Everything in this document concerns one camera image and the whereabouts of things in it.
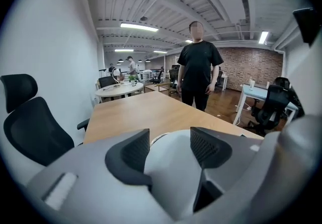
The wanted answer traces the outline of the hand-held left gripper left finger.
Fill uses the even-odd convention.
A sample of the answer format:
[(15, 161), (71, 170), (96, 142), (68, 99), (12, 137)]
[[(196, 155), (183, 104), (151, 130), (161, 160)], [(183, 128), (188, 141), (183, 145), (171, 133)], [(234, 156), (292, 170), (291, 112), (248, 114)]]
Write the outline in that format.
[(52, 223), (173, 223), (144, 173), (149, 150), (148, 129), (79, 145), (34, 176), (27, 191)]

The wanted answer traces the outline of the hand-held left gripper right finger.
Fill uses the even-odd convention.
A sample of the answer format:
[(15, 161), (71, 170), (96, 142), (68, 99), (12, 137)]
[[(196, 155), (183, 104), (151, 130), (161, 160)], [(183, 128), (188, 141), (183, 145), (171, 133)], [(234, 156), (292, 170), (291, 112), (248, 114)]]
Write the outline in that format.
[(190, 148), (201, 167), (193, 212), (216, 201), (240, 179), (262, 143), (243, 134), (232, 135), (203, 127), (190, 128)]

